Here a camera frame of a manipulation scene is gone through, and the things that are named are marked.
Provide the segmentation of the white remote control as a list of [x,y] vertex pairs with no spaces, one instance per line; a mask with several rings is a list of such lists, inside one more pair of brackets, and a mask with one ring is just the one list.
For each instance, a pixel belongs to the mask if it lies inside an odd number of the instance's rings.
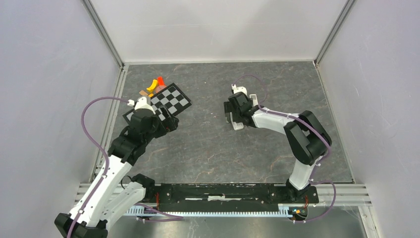
[[232,121],[231,122],[231,125],[232,125],[232,127],[233,127],[233,129],[235,131],[242,130],[244,128],[244,125],[241,122],[234,122],[234,121]]
[[253,107],[258,107],[259,102],[256,94],[250,94],[250,99],[252,100]]

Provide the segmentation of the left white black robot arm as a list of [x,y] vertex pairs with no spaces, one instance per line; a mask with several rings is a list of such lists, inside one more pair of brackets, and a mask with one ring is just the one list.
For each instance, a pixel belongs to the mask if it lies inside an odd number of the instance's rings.
[[111,143],[101,173],[82,199],[68,213],[57,215],[54,224],[64,238],[105,238],[110,228],[139,201],[156,195],[154,180],[137,175],[115,198],[116,186],[145,153],[146,146],[178,128],[179,119],[165,107],[156,115],[150,108],[132,109],[123,118],[127,126]]

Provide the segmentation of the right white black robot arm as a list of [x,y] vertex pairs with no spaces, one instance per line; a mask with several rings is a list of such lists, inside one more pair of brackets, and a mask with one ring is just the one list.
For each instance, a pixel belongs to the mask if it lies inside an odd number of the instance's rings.
[[286,136],[296,159],[287,180],[286,196],[299,202],[312,182],[314,168],[331,152],[331,138],[311,111],[287,114],[261,106],[255,95],[237,92],[224,102],[224,112],[234,130],[246,126],[269,129]]

